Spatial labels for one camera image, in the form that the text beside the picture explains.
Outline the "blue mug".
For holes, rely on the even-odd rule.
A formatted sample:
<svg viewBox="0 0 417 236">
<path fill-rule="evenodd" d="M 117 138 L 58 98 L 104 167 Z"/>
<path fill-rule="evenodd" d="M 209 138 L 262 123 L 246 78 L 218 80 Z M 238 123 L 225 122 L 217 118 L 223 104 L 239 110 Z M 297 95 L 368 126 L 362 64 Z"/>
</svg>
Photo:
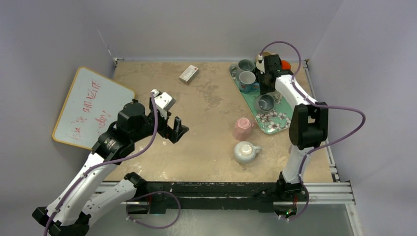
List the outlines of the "blue mug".
<svg viewBox="0 0 417 236">
<path fill-rule="evenodd" d="M 242 93 L 260 91 L 259 83 L 256 82 L 256 76 L 253 72 L 243 71 L 238 77 L 238 89 Z"/>
</svg>

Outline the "blue-grey round mug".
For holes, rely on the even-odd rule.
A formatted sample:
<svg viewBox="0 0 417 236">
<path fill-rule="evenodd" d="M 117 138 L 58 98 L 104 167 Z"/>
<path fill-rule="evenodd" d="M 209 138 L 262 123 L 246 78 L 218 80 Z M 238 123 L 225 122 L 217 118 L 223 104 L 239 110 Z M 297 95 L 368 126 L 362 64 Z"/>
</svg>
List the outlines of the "blue-grey round mug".
<svg viewBox="0 0 417 236">
<path fill-rule="evenodd" d="M 275 99 L 269 94 L 259 95 L 255 98 L 254 108 L 260 114 L 266 114 L 273 110 Z"/>
</svg>

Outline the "orange mug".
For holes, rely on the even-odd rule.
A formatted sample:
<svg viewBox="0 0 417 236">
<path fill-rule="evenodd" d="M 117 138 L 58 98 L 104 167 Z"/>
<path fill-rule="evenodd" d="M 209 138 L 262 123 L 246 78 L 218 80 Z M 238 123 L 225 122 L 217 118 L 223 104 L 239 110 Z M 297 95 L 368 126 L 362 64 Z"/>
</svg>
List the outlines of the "orange mug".
<svg viewBox="0 0 417 236">
<path fill-rule="evenodd" d="M 281 60 L 283 70 L 291 70 L 291 64 L 286 60 Z"/>
</svg>

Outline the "grey mug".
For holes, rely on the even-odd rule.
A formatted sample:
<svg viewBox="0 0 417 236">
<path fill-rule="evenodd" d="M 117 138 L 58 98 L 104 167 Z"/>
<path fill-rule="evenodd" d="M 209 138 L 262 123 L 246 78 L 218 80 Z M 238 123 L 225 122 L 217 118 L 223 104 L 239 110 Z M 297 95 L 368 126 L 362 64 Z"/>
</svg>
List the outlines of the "grey mug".
<svg viewBox="0 0 417 236">
<path fill-rule="evenodd" d="M 255 63 L 248 59 L 242 59 L 238 63 L 231 64 L 229 67 L 230 74 L 236 78 L 244 71 L 254 72 Z"/>
</svg>

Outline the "pink faceted mug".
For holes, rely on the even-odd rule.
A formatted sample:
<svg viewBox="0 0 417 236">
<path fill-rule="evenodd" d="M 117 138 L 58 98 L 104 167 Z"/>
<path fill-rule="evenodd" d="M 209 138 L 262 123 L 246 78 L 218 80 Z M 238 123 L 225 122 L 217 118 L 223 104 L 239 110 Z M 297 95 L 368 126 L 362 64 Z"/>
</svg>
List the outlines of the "pink faceted mug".
<svg viewBox="0 0 417 236">
<path fill-rule="evenodd" d="M 254 120 L 245 117 L 239 118 L 234 126 L 233 137 L 238 141 L 246 141 L 250 137 L 255 124 Z"/>
</svg>

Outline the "pale speckled mug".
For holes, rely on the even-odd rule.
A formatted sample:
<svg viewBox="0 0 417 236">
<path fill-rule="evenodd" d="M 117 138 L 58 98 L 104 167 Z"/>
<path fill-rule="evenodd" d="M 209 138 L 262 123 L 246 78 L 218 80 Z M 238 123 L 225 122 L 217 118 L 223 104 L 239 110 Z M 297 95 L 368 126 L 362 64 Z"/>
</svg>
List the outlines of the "pale speckled mug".
<svg viewBox="0 0 417 236">
<path fill-rule="evenodd" d="M 234 147 L 235 160 L 240 164 L 251 163 L 262 149 L 262 147 L 255 146 L 248 141 L 239 142 Z"/>
</svg>

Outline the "tan brown round mug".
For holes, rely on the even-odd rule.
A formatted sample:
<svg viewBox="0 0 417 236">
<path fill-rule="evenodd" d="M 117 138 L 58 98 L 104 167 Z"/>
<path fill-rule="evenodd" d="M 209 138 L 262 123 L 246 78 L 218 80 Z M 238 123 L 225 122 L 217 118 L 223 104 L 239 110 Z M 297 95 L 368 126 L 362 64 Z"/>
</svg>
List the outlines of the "tan brown round mug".
<svg viewBox="0 0 417 236">
<path fill-rule="evenodd" d="M 270 55 L 272 55 L 272 53 L 271 53 L 271 52 L 268 52 L 268 51 L 263 51 L 263 52 L 262 52 L 262 56 L 263 56 L 263 57 L 270 56 Z"/>
</svg>

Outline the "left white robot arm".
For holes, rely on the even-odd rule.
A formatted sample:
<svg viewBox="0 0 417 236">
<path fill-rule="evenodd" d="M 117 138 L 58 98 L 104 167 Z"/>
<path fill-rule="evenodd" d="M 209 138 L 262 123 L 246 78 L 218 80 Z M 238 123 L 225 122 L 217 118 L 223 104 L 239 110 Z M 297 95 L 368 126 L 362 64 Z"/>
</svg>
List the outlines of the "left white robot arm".
<svg viewBox="0 0 417 236">
<path fill-rule="evenodd" d="M 168 125 L 170 112 L 153 99 L 150 112 L 137 100 L 124 105 L 118 118 L 101 134 L 92 147 L 84 166 L 66 189 L 48 206 L 37 207 L 32 217 L 44 227 L 46 236 L 84 236 L 104 214 L 124 201 L 142 199 L 151 202 L 166 194 L 164 190 L 148 191 L 147 182 L 131 172 L 112 189 L 94 197 L 102 181 L 122 162 L 135 158 L 135 143 L 157 135 L 176 143 L 188 127 L 175 117 Z"/>
</svg>

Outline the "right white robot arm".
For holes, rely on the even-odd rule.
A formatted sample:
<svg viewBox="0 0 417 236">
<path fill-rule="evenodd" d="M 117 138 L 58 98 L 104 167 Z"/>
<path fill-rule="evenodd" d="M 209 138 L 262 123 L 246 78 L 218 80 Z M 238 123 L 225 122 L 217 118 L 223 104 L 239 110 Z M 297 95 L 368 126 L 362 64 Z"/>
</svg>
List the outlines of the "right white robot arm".
<svg viewBox="0 0 417 236">
<path fill-rule="evenodd" d="M 295 79 L 295 73 L 283 68 L 279 55 L 257 58 L 261 94 L 277 91 L 293 109 L 289 127 L 292 147 L 290 159 L 277 181 L 276 193 L 282 200 L 290 199 L 303 188 L 302 177 L 312 152 L 328 136 L 328 109 L 311 98 Z"/>
</svg>

